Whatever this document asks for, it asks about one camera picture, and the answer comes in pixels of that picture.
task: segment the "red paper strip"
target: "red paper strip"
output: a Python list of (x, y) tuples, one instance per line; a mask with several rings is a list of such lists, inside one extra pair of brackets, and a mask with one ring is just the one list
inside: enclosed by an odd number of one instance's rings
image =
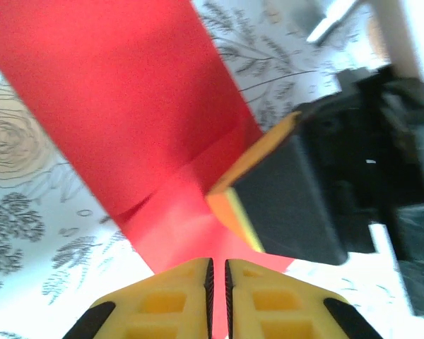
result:
[(204, 193), (258, 137), (189, 0), (0, 0), (0, 69), (146, 263), (284, 270), (212, 216)]

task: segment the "floral patterned surface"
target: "floral patterned surface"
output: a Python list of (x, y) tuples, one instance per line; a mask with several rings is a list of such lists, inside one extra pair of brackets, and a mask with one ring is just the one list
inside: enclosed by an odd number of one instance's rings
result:
[[(264, 130), (336, 92), (337, 71), (386, 63), (368, 6), (317, 48), (283, 0), (193, 2)], [(372, 233), (377, 254), (339, 267), (296, 261), (287, 274), (341, 293), (384, 338), (424, 338), (383, 226)], [(99, 296), (150, 274), (0, 74), (0, 338), (61, 338)]]

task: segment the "rectangular hole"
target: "rectangular hole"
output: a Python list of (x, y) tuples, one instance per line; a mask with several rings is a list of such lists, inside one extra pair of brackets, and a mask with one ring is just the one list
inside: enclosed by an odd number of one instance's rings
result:
[(125, 339), (176, 339), (177, 328), (167, 326), (141, 326), (127, 331)]
[(292, 293), (283, 290), (261, 290), (253, 292), (254, 307), (258, 311), (287, 311), (301, 308), (301, 301)]
[(264, 339), (321, 339), (311, 321), (263, 321)]
[(155, 292), (143, 300), (139, 312), (164, 314), (181, 313), (184, 310), (187, 296), (182, 292)]

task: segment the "folded red paper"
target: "folded red paper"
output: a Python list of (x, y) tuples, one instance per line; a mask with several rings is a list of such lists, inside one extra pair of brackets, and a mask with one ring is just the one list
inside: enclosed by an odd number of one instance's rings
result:
[(0, 0), (0, 69), (155, 272), (211, 256), (221, 288), (226, 258), (290, 263), (204, 202), (261, 132), (189, 0)]

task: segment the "red paper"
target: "red paper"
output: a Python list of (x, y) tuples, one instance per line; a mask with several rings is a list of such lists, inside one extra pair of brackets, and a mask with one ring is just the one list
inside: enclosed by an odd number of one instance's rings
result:
[(223, 338), (223, 261), (290, 259), (204, 202), (261, 132), (189, 0), (0, 0), (0, 69), (155, 273), (214, 257)]

